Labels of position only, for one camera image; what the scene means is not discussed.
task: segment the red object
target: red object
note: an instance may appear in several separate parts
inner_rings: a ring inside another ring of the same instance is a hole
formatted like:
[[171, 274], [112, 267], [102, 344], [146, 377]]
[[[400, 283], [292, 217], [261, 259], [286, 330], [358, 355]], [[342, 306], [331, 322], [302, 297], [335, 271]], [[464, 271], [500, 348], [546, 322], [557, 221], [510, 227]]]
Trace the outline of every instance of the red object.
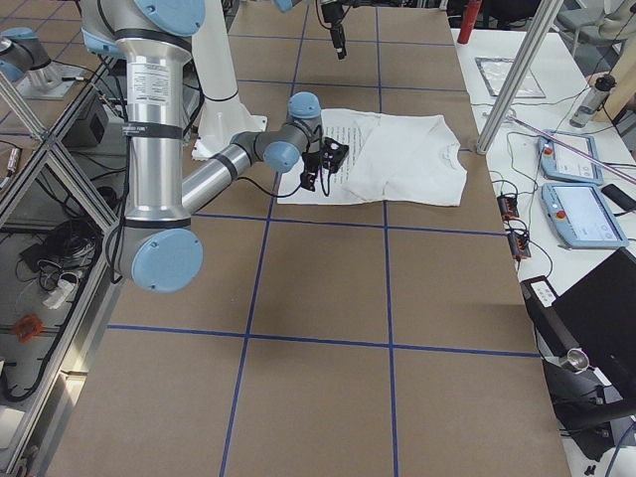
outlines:
[[42, 320], [37, 315], [23, 316], [13, 325], [13, 333], [20, 343], [26, 343], [34, 336], [38, 336], [42, 330]]
[[461, 22], [461, 30], [459, 31], [459, 38], [457, 43], [466, 45], [470, 39], [470, 34], [475, 28], [477, 22], [477, 16], [479, 15], [479, 9], [481, 8], [482, 0], [470, 0], [468, 2], [468, 8], [464, 14], [464, 20]]

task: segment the metal cup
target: metal cup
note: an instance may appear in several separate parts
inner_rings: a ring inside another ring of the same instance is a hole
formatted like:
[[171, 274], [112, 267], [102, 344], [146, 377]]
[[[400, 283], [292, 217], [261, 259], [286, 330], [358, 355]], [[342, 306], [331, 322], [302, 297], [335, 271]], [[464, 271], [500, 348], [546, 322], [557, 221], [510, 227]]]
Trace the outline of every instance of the metal cup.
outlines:
[[589, 358], [580, 348], [572, 348], [558, 359], [558, 365], [573, 373], [582, 373], [589, 368]]

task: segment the white table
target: white table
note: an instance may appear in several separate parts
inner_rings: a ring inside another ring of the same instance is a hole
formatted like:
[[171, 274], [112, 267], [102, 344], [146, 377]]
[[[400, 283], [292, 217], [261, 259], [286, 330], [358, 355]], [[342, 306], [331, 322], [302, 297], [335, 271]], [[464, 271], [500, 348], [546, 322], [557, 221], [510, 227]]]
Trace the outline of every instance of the white table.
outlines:
[[[453, 31], [453, 38], [457, 40], [458, 31]], [[491, 107], [477, 104], [492, 104], [494, 98], [488, 92], [482, 76], [475, 63], [475, 58], [514, 58], [523, 38], [523, 32], [501, 32], [476, 30], [472, 33], [468, 45], [456, 45], [457, 55], [461, 64], [464, 79], [471, 97], [473, 114], [477, 127], [481, 130], [486, 122], [484, 113], [489, 112]], [[567, 48], [558, 34], [550, 33], [544, 40], [531, 71], [537, 78], [542, 89], [546, 93], [546, 98], [527, 99], [518, 98], [517, 102], [531, 103], [533, 105], [514, 104], [513, 108], [517, 117], [539, 129], [557, 129], [561, 131], [592, 133], [599, 158], [605, 162], [616, 162], [624, 164], [634, 164], [631, 154], [625, 147], [618, 133], [609, 128], [602, 132], [594, 133], [605, 129], [608, 123], [590, 122], [583, 129], [576, 129], [569, 125], [568, 120], [575, 111], [576, 106], [585, 97], [585, 93], [577, 98], [568, 99], [559, 104], [539, 104], [555, 103], [561, 99], [574, 96], [580, 93], [585, 87], [585, 78], [579, 71], [576, 63], [569, 54]], [[488, 166], [491, 171], [497, 171], [505, 179], [515, 183], [520, 191], [532, 191], [533, 183], [529, 179], [515, 172], [511, 167], [511, 157], [508, 153], [506, 137], [511, 131], [533, 134], [531, 131], [518, 125], [505, 124], [497, 134], [497, 137], [487, 154]], [[535, 177], [538, 167], [538, 146], [537, 139], [519, 135], [510, 136], [513, 153], [515, 156], [515, 167], [531, 177]], [[493, 180], [500, 179], [497, 173], [491, 173]], [[632, 186], [626, 181], [613, 176], [608, 171], [603, 170], [605, 184], [614, 183], [627, 194], [636, 197], [636, 186]], [[537, 182], [541, 185], [546, 180], [540, 173]], [[499, 193], [501, 184], [495, 184], [495, 191]], [[504, 192], [512, 192], [511, 186], [505, 186]], [[611, 201], [607, 201], [612, 211], [622, 212]], [[530, 223], [531, 239], [540, 244], [552, 257], [554, 261], [554, 271], [550, 276], [550, 282], [557, 293], [563, 293], [580, 278], [592, 270], [598, 263], [612, 253], [612, 250], [572, 250], [565, 249], [556, 233], [552, 230], [549, 220], [543, 210], [541, 203], [541, 191], [535, 193], [534, 200], [530, 195], [519, 197], [518, 205], [521, 219]], [[628, 214], [618, 219], [623, 231], [630, 238], [636, 238], [636, 214]], [[631, 241], [630, 251], [636, 253], [636, 242]], [[545, 255], [535, 246], [531, 245], [532, 258], [522, 260], [519, 268], [519, 279], [524, 280], [537, 275], [547, 274], [550, 264]], [[570, 464], [572, 476], [580, 476], [587, 465], [591, 464], [585, 458], [576, 444], [570, 439], [563, 440], [567, 458]], [[605, 453], [600, 464], [597, 465], [596, 475], [604, 475], [607, 464], [613, 450]], [[636, 469], [636, 448], [625, 448], [621, 450], [620, 456], [614, 466], [611, 477], [633, 476]]]

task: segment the tablet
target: tablet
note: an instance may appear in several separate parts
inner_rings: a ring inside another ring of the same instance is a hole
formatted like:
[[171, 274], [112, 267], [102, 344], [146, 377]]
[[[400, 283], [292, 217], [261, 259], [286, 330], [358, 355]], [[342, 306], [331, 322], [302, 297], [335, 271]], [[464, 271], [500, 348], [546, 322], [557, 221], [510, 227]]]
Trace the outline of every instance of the tablet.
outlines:
[[[547, 130], [555, 139], [579, 149], [598, 159], [594, 138], [589, 134], [576, 134]], [[587, 182], [600, 186], [603, 183], [601, 168], [584, 157], [554, 144], [544, 137], [539, 139], [541, 167], [549, 179], [566, 182]]]
[[620, 248], [629, 240], [592, 184], [545, 184], [544, 207], [556, 233], [571, 248]]

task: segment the blue joint cap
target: blue joint cap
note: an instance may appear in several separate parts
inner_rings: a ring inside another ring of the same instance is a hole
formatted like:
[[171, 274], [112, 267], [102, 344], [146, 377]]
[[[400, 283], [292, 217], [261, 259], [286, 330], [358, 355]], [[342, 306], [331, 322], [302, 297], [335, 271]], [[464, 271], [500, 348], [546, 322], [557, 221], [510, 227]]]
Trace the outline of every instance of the blue joint cap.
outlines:
[[36, 33], [28, 27], [15, 27], [2, 32], [3, 37], [9, 40], [37, 40]]
[[191, 37], [206, 19], [205, 0], [134, 0], [141, 12], [175, 37]]
[[315, 119], [320, 117], [320, 101], [313, 92], [297, 92], [289, 98], [287, 110], [291, 117]]
[[4, 76], [10, 82], [21, 80], [24, 76], [24, 72], [11, 63], [3, 62], [0, 60], [0, 72], [4, 73]]
[[265, 148], [262, 158], [271, 169], [284, 174], [298, 162], [300, 151], [289, 142], [275, 141]]
[[172, 293], [190, 283], [203, 265], [203, 246], [192, 232], [170, 229], [155, 234], [137, 251], [132, 279], [146, 290]]
[[115, 57], [119, 59], [124, 59], [123, 53], [117, 47], [114, 42], [109, 40], [105, 40], [104, 38], [100, 38], [93, 33], [87, 32], [84, 28], [81, 29], [81, 33], [83, 34], [83, 42], [86, 45], [86, 49], [91, 53], [95, 53], [97, 55], [107, 55], [109, 57]]
[[274, 0], [274, 3], [282, 13], [288, 12], [294, 6], [291, 0]]

